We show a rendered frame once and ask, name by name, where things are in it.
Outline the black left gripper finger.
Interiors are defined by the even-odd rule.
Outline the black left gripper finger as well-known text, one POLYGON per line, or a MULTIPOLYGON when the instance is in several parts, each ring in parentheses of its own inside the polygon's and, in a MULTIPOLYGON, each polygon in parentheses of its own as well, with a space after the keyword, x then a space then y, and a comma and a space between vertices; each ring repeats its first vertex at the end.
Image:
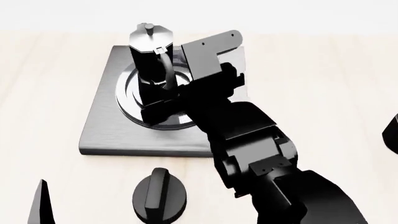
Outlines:
POLYGON ((48 184, 43 179, 35 191, 27 224, 55 224, 48 184))

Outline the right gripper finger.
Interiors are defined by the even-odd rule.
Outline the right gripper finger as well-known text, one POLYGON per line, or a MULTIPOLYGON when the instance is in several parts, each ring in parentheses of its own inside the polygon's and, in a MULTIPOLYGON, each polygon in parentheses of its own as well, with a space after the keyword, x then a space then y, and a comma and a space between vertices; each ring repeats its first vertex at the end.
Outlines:
POLYGON ((221 71, 222 63, 230 63, 243 72, 243 37, 231 30, 204 39, 182 44, 182 50, 194 80, 221 71))
POLYGON ((141 109, 142 121, 149 126, 185 126, 187 116, 183 114, 185 100, 180 97, 160 100, 141 109))

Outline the black and silver moka pot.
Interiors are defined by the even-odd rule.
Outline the black and silver moka pot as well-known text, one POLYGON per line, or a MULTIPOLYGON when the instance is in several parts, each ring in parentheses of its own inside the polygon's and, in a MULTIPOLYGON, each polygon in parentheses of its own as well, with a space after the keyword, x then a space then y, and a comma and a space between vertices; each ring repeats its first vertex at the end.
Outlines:
POLYGON ((398 154, 398 113, 382 132, 382 138, 386 147, 395 154, 398 154))
POLYGON ((177 87, 173 67, 173 32, 149 23, 137 25, 129 47, 138 71, 139 95, 147 106, 162 100, 177 87))

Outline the round steel stove burner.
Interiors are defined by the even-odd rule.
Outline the round steel stove burner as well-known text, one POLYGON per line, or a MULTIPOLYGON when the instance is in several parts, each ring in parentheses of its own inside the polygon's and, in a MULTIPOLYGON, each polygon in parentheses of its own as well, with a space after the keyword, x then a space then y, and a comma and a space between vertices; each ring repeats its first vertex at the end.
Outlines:
POLYGON ((121 72, 116 82, 116 101, 122 113, 132 122, 154 130, 182 130, 195 126, 195 123, 184 113, 169 117, 160 124, 149 126, 142 120, 141 109, 143 108, 138 83, 138 70, 134 63, 130 63, 121 72))

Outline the grey square stove plate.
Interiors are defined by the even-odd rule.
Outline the grey square stove plate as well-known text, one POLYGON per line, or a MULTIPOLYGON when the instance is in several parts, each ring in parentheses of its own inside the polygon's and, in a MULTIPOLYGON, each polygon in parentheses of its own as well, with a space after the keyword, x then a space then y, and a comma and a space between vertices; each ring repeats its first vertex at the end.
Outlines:
POLYGON ((81 154, 101 156, 211 157, 205 133, 196 126, 154 130, 125 117, 116 101, 116 82, 133 62, 128 46, 110 52, 80 141, 81 154))

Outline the black round stove knob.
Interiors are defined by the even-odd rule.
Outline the black round stove knob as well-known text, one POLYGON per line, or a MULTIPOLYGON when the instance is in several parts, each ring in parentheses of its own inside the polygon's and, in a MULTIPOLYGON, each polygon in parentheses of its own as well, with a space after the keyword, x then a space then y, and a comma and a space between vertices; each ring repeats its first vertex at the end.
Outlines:
POLYGON ((132 195, 134 212, 145 224, 171 224, 182 216, 186 205, 185 186, 162 167, 142 179, 132 195))

